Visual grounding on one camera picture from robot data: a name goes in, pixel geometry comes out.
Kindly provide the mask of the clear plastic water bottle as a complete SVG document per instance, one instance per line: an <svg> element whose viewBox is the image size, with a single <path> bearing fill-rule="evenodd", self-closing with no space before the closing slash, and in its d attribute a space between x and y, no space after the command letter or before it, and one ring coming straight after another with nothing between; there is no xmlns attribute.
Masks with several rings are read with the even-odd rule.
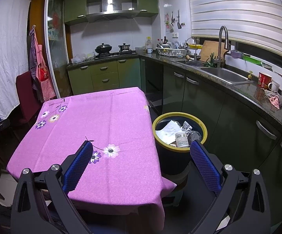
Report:
<svg viewBox="0 0 282 234"><path fill-rule="evenodd" d="M202 141L202 135L196 130L187 132L186 136L189 144L191 144L193 141Z"/></svg>

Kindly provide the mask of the white supplement bottle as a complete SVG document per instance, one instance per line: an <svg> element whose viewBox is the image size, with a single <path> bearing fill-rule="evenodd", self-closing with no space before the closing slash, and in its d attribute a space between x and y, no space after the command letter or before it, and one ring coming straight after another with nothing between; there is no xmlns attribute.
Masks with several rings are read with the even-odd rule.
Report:
<svg viewBox="0 0 282 234"><path fill-rule="evenodd" d="M178 148L189 147L186 132L178 132L175 134L175 142Z"/></svg>

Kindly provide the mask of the white paper napkin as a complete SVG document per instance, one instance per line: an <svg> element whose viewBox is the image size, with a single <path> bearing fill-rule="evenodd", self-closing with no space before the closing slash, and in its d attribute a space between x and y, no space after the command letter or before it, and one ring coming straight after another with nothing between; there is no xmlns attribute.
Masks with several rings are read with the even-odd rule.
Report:
<svg viewBox="0 0 282 234"><path fill-rule="evenodd" d="M161 130L156 130L157 137L165 144L175 142L175 134L182 132L180 125L175 121L169 121Z"/></svg>

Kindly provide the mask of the white snack wrapper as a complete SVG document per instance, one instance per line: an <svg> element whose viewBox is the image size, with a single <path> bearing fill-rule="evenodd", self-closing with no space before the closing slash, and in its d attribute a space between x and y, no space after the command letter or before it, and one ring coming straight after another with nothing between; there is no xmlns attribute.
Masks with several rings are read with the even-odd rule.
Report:
<svg viewBox="0 0 282 234"><path fill-rule="evenodd" d="M188 131L191 131L192 129L193 129L192 126L187 121L184 121L184 123L181 127L181 130L188 132Z"/></svg>

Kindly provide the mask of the yellow rimmed black trash bin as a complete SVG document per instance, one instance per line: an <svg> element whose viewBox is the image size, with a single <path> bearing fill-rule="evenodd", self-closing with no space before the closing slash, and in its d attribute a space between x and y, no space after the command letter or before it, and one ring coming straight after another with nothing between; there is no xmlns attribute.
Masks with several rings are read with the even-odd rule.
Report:
<svg viewBox="0 0 282 234"><path fill-rule="evenodd" d="M153 134L163 175L177 175L189 162L193 141L205 143L208 130L197 117L183 112L164 113L153 123Z"/></svg>

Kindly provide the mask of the steel kitchen faucet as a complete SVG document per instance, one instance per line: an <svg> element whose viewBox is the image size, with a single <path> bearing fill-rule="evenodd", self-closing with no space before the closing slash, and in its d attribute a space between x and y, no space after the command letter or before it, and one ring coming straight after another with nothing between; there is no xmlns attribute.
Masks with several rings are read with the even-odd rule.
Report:
<svg viewBox="0 0 282 234"><path fill-rule="evenodd" d="M215 60L216 67L220 68L224 62L224 54L230 50L229 34L226 26L221 26L218 39L218 56Z"/></svg>

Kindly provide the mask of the dark green counter cabinets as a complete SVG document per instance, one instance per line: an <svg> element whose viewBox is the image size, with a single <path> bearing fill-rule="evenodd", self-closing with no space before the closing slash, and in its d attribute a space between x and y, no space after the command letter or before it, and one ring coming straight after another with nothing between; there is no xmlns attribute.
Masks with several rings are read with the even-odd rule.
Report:
<svg viewBox="0 0 282 234"><path fill-rule="evenodd" d="M261 170L271 223L282 222L282 108L252 83L231 85L200 68L140 57L142 90L155 116L189 113L206 126L205 146L238 170Z"/></svg>

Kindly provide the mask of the pink hanging apron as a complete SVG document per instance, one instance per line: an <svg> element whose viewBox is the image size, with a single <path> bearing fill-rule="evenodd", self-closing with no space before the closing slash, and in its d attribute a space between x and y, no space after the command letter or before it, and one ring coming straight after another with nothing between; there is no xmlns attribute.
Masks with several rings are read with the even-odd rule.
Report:
<svg viewBox="0 0 282 234"><path fill-rule="evenodd" d="M36 90L39 100L43 103L56 97L50 72L43 57L43 46L38 44L35 25L29 32L29 70L33 79L33 89Z"/></svg>

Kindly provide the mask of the steel sink basin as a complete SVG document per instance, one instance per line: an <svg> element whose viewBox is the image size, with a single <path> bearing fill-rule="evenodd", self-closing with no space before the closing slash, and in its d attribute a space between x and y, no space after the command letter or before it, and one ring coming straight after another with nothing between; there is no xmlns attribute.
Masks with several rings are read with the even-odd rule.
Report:
<svg viewBox="0 0 282 234"><path fill-rule="evenodd" d="M244 85L253 82L251 79L224 68L201 67L200 70L230 85Z"/></svg>

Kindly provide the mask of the pink rag on counter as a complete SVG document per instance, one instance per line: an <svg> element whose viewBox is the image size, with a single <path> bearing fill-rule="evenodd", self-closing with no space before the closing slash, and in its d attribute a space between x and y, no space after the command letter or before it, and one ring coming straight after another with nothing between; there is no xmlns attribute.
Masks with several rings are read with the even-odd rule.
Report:
<svg viewBox="0 0 282 234"><path fill-rule="evenodd" d="M265 90L265 97L278 110L282 107L282 95L275 91Z"/></svg>

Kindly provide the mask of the white mug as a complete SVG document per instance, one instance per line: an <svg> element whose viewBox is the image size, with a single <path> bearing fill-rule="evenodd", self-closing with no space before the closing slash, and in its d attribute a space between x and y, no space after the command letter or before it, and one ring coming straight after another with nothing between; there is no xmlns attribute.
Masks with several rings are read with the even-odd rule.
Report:
<svg viewBox="0 0 282 234"><path fill-rule="evenodd" d="M274 92L278 92L280 88L280 84L275 82L275 81L271 81L269 84L268 84L268 89L270 91L274 91Z"/></svg>

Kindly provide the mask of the green plant by sink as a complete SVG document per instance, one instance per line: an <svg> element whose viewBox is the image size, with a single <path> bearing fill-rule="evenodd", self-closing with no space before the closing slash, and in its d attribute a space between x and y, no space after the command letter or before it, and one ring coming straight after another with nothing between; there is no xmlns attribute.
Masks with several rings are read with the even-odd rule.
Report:
<svg viewBox="0 0 282 234"><path fill-rule="evenodd" d="M214 52L210 54L210 56L204 63L204 66L210 67L210 68L216 68L218 66L218 58L215 56Z"/></svg>

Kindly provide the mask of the wooden cutting board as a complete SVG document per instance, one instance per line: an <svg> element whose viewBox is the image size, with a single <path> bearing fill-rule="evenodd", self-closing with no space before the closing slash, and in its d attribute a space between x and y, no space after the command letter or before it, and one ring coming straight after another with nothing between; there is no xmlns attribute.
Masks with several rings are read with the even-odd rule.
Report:
<svg viewBox="0 0 282 234"><path fill-rule="evenodd" d="M212 52L216 57L218 56L218 41L205 40L200 52L200 61L206 62Z"/></svg>

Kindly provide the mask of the white window blind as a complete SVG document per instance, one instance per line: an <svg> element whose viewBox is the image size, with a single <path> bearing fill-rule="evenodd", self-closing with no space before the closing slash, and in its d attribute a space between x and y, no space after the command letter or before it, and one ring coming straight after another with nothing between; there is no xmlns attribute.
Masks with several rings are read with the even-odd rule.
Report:
<svg viewBox="0 0 282 234"><path fill-rule="evenodd" d="M228 37L282 56L282 0L189 0L192 35Z"/></svg>

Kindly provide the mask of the steel range hood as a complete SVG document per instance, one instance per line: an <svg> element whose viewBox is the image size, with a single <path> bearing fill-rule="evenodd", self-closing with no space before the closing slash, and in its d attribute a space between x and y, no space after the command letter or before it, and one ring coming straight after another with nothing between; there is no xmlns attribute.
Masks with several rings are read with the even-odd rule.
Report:
<svg viewBox="0 0 282 234"><path fill-rule="evenodd" d="M87 0L87 21L113 21L133 19L140 10L137 0Z"/></svg>

